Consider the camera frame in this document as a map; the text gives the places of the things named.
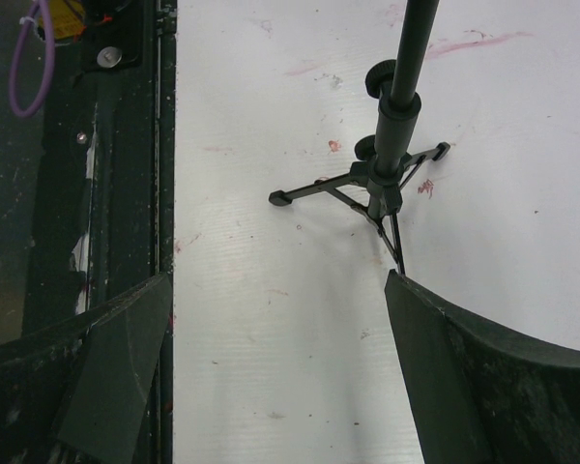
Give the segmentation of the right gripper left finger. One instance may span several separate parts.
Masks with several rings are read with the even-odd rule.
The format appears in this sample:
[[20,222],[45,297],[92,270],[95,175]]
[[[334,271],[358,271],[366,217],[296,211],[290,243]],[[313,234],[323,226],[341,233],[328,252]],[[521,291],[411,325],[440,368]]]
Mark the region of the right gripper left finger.
[[160,463],[166,274],[0,345],[0,463]]

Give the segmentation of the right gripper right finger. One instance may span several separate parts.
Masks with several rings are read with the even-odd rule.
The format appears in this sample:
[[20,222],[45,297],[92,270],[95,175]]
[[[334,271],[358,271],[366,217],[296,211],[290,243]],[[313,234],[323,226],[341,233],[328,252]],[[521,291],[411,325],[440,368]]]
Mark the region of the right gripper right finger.
[[452,304],[396,271],[385,295],[426,463],[580,463],[580,351]]

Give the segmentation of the black tripod shock-mount stand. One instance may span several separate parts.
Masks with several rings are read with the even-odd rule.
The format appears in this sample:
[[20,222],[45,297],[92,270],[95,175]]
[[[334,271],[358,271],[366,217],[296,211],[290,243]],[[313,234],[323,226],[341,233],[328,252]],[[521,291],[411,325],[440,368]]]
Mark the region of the black tripod shock-mount stand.
[[409,1],[397,56],[366,74],[365,90],[378,102],[378,120],[375,132],[355,145],[357,160],[349,172],[269,195],[269,202],[277,207],[317,193],[344,203],[375,228],[402,275],[405,263],[398,222],[402,190],[426,162],[441,160],[450,150],[447,142],[441,142],[430,150],[408,153],[421,112],[417,85],[438,6],[438,0]]

